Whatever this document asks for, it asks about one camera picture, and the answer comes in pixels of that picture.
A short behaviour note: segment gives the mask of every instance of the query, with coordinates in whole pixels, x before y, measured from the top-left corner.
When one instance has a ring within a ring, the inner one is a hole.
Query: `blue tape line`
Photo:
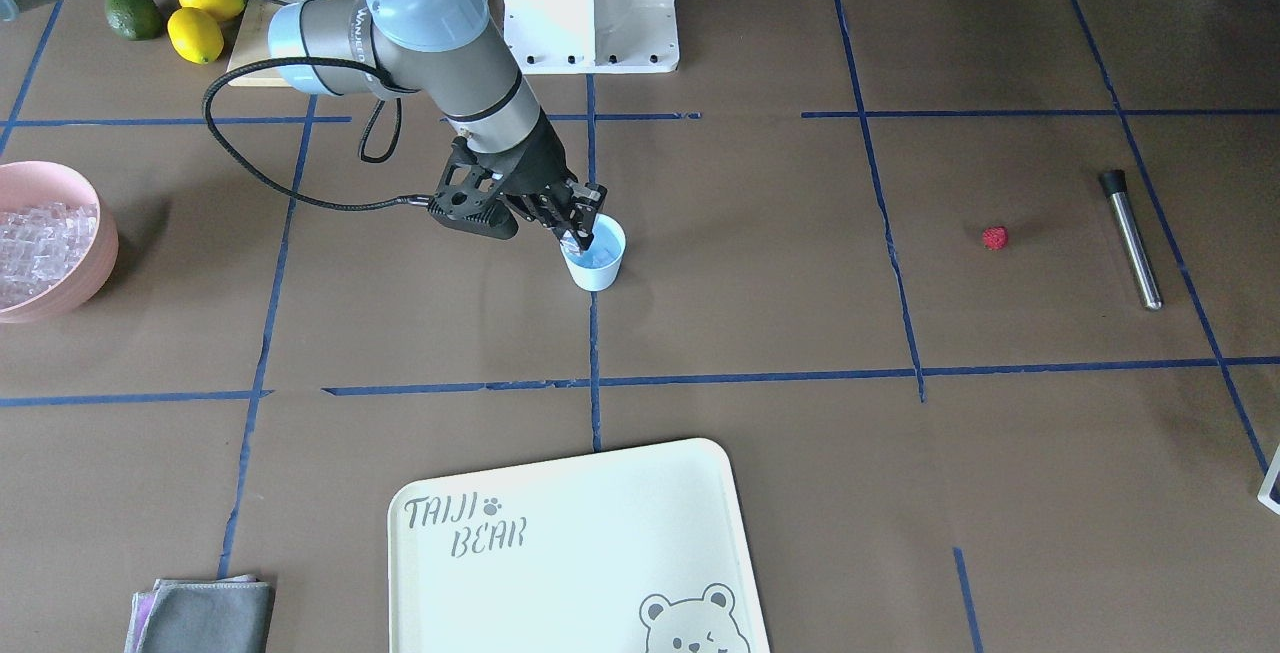
[[[1280,356],[1262,359],[1231,359],[1240,365],[1280,365]],[[1160,370],[1215,367],[1213,359],[1169,359],[1148,361],[1100,361],[1078,364],[1023,364],[1001,366],[950,366],[923,369],[925,376],[965,376],[1000,374],[1039,374],[1039,373],[1079,373],[1111,370]],[[914,369],[863,369],[795,373],[728,373],[701,375],[649,375],[649,376],[599,376],[596,361],[593,361],[591,378],[566,378],[550,380],[508,380],[495,383],[426,383],[416,385],[351,385],[324,388],[329,394],[420,394],[420,393],[474,393],[477,391],[540,391],[548,388],[591,388],[598,380],[600,388],[621,388],[630,385],[700,385],[722,383],[786,383],[805,380],[864,380],[881,378],[914,378]]]
[[[649,375],[602,378],[602,388],[623,385],[696,385],[718,383],[786,383],[795,380],[861,380],[877,378],[914,378],[913,369],[796,371],[796,373],[728,373],[705,375]]]
[[[246,401],[252,391],[209,391],[186,393],[108,393],[108,394],[37,394],[29,398],[0,398],[0,408],[33,406],[99,406],[114,403],[174,403],[182,401]]]
[[[973,653],[982,653],[982,631],[978,630],[978,608],[973,606],[973,590],[969,588],[969,567],[964,563],[964,551],[952,548],[956,558],[956,576],[960,577],[960,595],[964,597],[964,612],[969,617],[969,638],[973,640]]]
[[[676,111],[675,114],[595,114],[595,120],[700,120],[703,114],[699,111],[691,111],[691,114],[681,114]],[[547,114],[548,120],[588,120],[588,114]]]
[[[0,155],[4,155],[4,150],[9,146],[9,137],[13,134],[14,123],[18,120],[18,114],[22,111],[23,102],[27,101],[27,93],[31,91],[31,82],[36,79],[36,69],[40,68],[40,59],[45,55],[45,47],[49,46],[49,37],[54,33],[54,24],[58,23],[58,14],[63,12],[63,3],[54,3],[54,9],[49,14],[49,20],[45,23],[45,32],[40,35],[40,44],[36,44],[36,52],[32,52],[31,64],[27,67],[27,74],[22,78],[22,88],[18,88],[18,97],[13,100],[13,108],[9,109],[9,120],[4,131],[0,131]]]
[[[604,444],[600,437],[600,323],[595,297],[595,292],[591,292],[591,449],[599,453]]]
[[[969,110],[969,111],[867,111],[867,117],[1110,117],[1111,110]],[[801,111],[800,117],[858,117],[858,111]]]
[[[586,175],[595,183],[595,76],[586,76]],[[591,383],[591,451],[599,453],[603,448],[600,439],[600,321],[599,306],[595,292],[591,292],[590,325],[588,333],[588,357],[590,361]]]
[[[1230,117],[1230,115],[1280,115],[1280,109],[1125,109],[1125,115],[1193,115],[1193,117]]]
[[[1115,110],[1106,109],[1047,109],[1047,110],[965,110],[965,111],[867,111],[867,117],[1111,117]],[[1125,110],[1125,115],[1138,117],[1239,117],[1239,115],[1280,115],[1280,109],[1140,109]],[[858,111],[801,111],[804,119],[822,117],[858,117]]]
[[[1124,128],[1125,140],[1129,142],[1129,150],[1133,151],[1134,163],[1138,164],[1138,173],[1142,175],[1142,183],[1146,184],[1147,195],[1151,197],[1151,205],[1155,207],[1156,216],[1160,220],[1160,228],[1165,232],[1165,239],[1169,239],[1169,247],[1174,254],[1174,260],[1178,262],[1178,270],[1183,275],[1183,283],[1187,284],[1187,292],[1190,296],[1192,305],[1196,307],[1196,315],[1199,318],[1201,328],[1204,329],[1204,338],[1208,339],[1208,346],[1213,352],[1213,360],[1217,362],[1219,370],[1222,374],[1222,382],[1226,384],[1226,391],[1231,396],[1231,403],[1235,406],[1235,412],[1240,419],[1240,425],[1244,428],[1244,434],[1249,439],[1249,447],[1253,448],[1253,456],[1258,461],[1262,471],[1267,470],[1267,457],[1262,452],[1262,444],[1258,443],[1258,435],[1253,430],[1253,421],[1249,420],[1248,411],[1244,410],[1244,402],[1240,399],[1240,393],[1235,389],[1235,382],[1231,379],[1231,370],[1226,365],[1225,357],[1222,357],[1222,350],[1217,344],[1217,337],[1213,335],[1213,328],[1210,325],[1208,316],[1204,312],[1204,306],[1201,302],[1199,294],[1196,292],[1196,284],[1192,280],[1190,270],[1188,270],[1187,261],[1183,257],[1181,248],[1178,246],[1178,239],[1174,237],[1174,229],[1169,225],[1169,216],[1165,215],[1165,206],[1161,205],[1160,197],[1156,193],[1156,184],[1152,183],[1151,175],[1147,172],[1147,161],[1142,157],[1142,151],[1138,149],[1138,141],[1134,138],[1133,128],[1129,127],[1129,117],[1120,105],[1120,96],[1116,93],[1115,83],[1111,81],[1111,74],[1107,72],[1106,61],[1102,60],[1102,52],[1098,50],[1098,44],[1093,38],[1093,29],[1089,29],[1088,20],[1084,19],[1084,10],[1080,6],[1080,0],[1070,0],[1071,6],[1075,10],[1075,18],[1079,20],[1080,29],[1084,32],[1084,38],[1089,45],[1089,51],[1093,52],[1093,60],[1098,64],[1098,70],[1102,74],[1102,83],[1106,85],[1107,93],[1111,96],[1111,106],[1115,109],[1115,115],[1120,119],[1120,125]]]
[[[219,125],[306,124],[307,117],[219,117]],[[312,123],[351,123],[351,117],[316,117]],[[205,125],[200,117],[102,117],[102,119],[18,120],[18,128],[60,128],[60,125]]]
[[[302,170],[307,165],[307,150],[311,147],[311,124],[316,111],[316,97],[311,96],[307,102],[306,123],[302,124],[302,142],[298,143],[297,164],[293,166],[293,192],[302,186]],[[284,214],[284,232],[280,234],[280,248],[275,256],[275,278],[271,280],[271,298],[266,306],[266,321],[262,325],[262,352],[257,359],[257,369],[253,373],[253,394],[248,402],[248,411],[244,415],[244,435],[241,439],[239,470],[236,475],[236,502],[232,512],[227,517],[227,530],[223,534],[223,552],[218,557],[218,576],[227,577],[227,570],[232,562],[232,549],[236,545],[236,526],[239,521],[241,502],[244,498],[244,479],[248,476],[248,461],[253,429],[257,428],[257,408],[262,401],[262,385],[266,380],[266,362],[271,356],[271,338],[275,334],[275,314],[280,305],[280,289],[284,287],[284,265],[289,257],[289,230],[293,228],[293,214],[297,210],[296,198],[289,198],[289,207]]]
[[[1280,366],[1280,356],[1244,356],[1225,359],[1229,366]]]
[[[595,120],[684,120],[685,114],[595,114]]]
[[[1175,359],[1157,361],[1101,361],[1084,364],[1028,364],[1009,366],[950,366],[924,369],[928,376],[947,375],[1002,375],[1023,373],[1075,373],[1107,370],[1158,370],[1158,369],[1203,369],[1215,367],[1213,359]]]
[[[419,394],[419,393],[474,393],[476,391],[540,391],[545,388],[589,388],[585,378],[554,380],[507,380],[498,383],[426,383],[421,385],[347,385],[323,388],[328,394]]]
[[[897,283],[897,298],[902,305],[902,328],[906,330],[906,346],[911,353],[911,367],[915,369],[915,385],[920,394],[920,402],[927,399],[924,393],[924,373],[920,370],[920,352],[915,344],[915,326],[911,324],[911,310],[906,302],[906,287],[902,284],[902,268],[897,260],[897,246],[893,245],[893,228],[888,220],[888,206],[884,202],[884,188],[881,184],[879,166],[876,164],[876,149],[872,143],[870,123],[867,119],[867,105],[863,102],[863,87],[858,79],[858,61],[854,60],[854,44],[849,35],[849,20],[845,15],[845,3],[833,0],[836,5],[836,18],[840,19],[840,37],[845,44],[845,60],[849,65],[849,82],[854,87],[854,101],[858,102],[858,119],[863,129],[863,143],[867,147],[867,164],[872,170],[872,187],[876,189],[876,205],[879,206],[881,216],[884,220],[884,247],[888,251],[888,262],[893,268],[893,279]]]

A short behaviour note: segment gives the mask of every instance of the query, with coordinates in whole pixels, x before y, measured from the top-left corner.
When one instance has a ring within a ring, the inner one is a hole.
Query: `paper cup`
[[[573,277],[573,283],[581,289],[604,289],[613,284],[622,266],[622,252],[627,248],[627,236],[617,220],[604,214],[595,215],[591,227],[595,239],[582,255],[575,256],[561,247],[564,265]]]

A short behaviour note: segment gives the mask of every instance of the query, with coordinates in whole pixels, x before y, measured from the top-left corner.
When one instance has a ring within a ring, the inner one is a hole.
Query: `bear face print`
[[[733,620],[733,593],[712,584],[701,598],[672,603],[650,595],[640,604],[640,620],[649,629],[646,653],[750,653]]]

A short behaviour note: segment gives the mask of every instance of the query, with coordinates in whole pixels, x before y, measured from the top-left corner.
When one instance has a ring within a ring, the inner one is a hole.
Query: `lime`
[[[152,0],[106,0],[106,24],[125,41],[150,41],[164,31],[164,18]]]

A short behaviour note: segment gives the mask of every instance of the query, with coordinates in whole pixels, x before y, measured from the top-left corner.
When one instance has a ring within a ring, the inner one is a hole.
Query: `gray cloth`
[[[124,653],[261,653],[271,585],[251,576],[157,580],[133,597]]]

